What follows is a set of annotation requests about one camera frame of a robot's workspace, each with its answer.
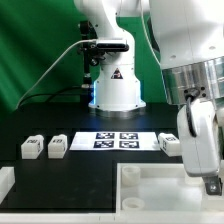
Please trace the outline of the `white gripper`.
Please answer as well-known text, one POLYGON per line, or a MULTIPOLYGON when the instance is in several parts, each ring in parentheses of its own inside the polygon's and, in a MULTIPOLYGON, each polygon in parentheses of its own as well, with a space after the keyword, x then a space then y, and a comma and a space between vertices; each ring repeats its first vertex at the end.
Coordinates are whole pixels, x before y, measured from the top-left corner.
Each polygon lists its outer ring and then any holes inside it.
POLYGON ((195 137, 189 132, 186 107, 183 106, 177 115, 184 168, 190 177, 205 177, 204 183, 208 195, 220 195, 221 183, 216 175, 220 170, 221 141, 213 103, 197 99, 191 104, 191 112, 195 137))

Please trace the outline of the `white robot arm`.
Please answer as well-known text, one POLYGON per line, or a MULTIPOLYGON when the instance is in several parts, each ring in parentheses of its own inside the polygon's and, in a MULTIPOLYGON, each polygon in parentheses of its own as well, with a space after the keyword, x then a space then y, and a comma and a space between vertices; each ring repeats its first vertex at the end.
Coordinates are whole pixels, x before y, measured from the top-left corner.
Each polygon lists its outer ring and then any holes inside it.
POLYGON ((125 116, 143 109, 134 72, 135 40, 119 17, 148 15, 160 55, 167 101, 177 115, 186 173, 200 177, 206 193, 220 195, 220 123, 216 100, 224 96, 224 0, 73 0, 96 32, 93 52, 100 64, 92 112, 125 116))

